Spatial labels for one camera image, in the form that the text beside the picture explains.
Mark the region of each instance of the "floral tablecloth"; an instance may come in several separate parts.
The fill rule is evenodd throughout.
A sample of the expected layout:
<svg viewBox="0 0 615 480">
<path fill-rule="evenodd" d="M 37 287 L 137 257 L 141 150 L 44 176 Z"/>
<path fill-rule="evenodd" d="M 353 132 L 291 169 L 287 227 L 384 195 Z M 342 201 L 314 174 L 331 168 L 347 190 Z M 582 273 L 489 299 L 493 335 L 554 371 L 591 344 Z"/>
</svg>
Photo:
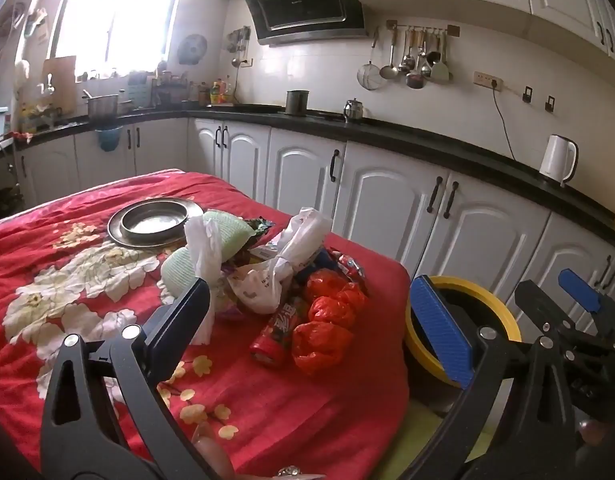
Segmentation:
<svg viewBox="0 0 615 480">
<path fill-rule="evenodd" d="M 58 348 L 69 333 L 106 338 L 171 303 L 160 266 L 176 246 L 132 250 L 112 242 L 111 215 L 137 200 L 177 196 L 276 223 L 289 216 L 223 180 L 159 172 L 102 186 L 0 224 L 0 423 L 39 466 L 43 401 Z M 407 272 L 396 262 L 330 235 L 326 245 L 367 272 L 372 308 L 359 319 L 342 364 L 315 378 L 293 364 L 270 370 L 248 346 L 265 319 L 218 321 L 208 346 L 190 346 L 161 397 L 188 435 L 209 420 L 238 472 L 270 476 L 281 467 L 361 480 L 379 460 L 405 412 L 401 350 Z M 147 456 L 115 380 L 106 384 L 130 446 Z"/>
</svg>

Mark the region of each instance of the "countertop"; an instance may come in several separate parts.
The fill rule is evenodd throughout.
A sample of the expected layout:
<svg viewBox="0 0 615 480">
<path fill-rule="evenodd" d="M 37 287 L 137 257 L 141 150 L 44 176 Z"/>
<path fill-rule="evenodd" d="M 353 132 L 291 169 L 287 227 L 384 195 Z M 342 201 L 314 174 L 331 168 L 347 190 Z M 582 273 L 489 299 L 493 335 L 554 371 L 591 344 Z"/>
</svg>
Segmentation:
<svg viewBox="0 0 615 480">
<path fill-rule="evenodd" d="M 468 142 L 442 136 L 427 130 L 365 119 L 362 123 L 345 123 L 341 116 L 293 117 L 281 113 L 282 108 L 266 105 L 212 107 L 195 110 L 139 110 L 102 124 L 101 129 L 168 118 L 198 118 L 215 121 L 241 121 L 263 124 L 304 134 L 347 142 L 361 142 L 384 150 L 409 155 L 459 171 L 509 190 L 565 216 L 594 232 L 615 247 L 614 213 L 570 187 L 560 187 L 544 178 L 537 170 L 506 156 Z M 24 150 L 41 142 L 94 129 L 85 120 L 36 134 L 30 144 L 16 141 L 16 149 Z"/>
</svg>

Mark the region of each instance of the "wooden cutting board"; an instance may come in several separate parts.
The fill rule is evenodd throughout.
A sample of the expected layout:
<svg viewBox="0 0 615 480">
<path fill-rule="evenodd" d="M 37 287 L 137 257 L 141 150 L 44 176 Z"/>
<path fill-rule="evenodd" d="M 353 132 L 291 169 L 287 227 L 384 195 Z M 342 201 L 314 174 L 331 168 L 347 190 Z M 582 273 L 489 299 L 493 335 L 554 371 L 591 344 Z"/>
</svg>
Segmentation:
<svg viewBox="0 0 615 480">
<path fill-rule="evenodd" d="M 76 111 L 76 56 L 53 57 L 43 63 L 43 79 L 47 84 L 47 74 L 52 75 L 54 94 L 51 97 L 52 104 L 63 109 L 63 115 Z"/>
</svg>

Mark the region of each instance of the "electrical outlet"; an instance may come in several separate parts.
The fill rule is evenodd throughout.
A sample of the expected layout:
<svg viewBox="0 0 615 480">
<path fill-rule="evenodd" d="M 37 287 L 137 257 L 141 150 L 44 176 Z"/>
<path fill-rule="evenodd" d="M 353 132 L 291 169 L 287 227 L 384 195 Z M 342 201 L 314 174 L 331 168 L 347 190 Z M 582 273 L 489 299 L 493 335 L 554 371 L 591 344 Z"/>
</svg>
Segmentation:
<svg viewBox="0 0 615 480">
<path fill-rule="evenodd" d="M 496 81 L 496 88 L 498 92 L 503 91 L 503 79 L 494 75 L 484 74 L 483 72 L 474 72 L 474 84 L 485 86 L 486 88 L 492 88 L 492 81 Z"/>
</svg>

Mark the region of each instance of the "dark blue gripper pad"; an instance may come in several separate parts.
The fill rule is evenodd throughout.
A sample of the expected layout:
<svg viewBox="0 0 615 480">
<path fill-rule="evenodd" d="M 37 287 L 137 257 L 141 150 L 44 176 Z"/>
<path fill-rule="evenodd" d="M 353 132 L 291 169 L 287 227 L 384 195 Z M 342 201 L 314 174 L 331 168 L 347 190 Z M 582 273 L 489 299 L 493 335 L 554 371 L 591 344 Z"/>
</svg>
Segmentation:
<svg viewBox="0 0 615 480">
<path fill-rule="evenodd" d="M 558 275 L 558 284 L 588 312 L 598 312 L 601 308 L 600 294 L 573 270 L 563 269 Z"/>
<path fill-rule="evenodd" d="M 410 304 L 447 377 L 465 389 L 474 376 L 472 347 L 427 276 L 412 281 Z"/>
</svg>

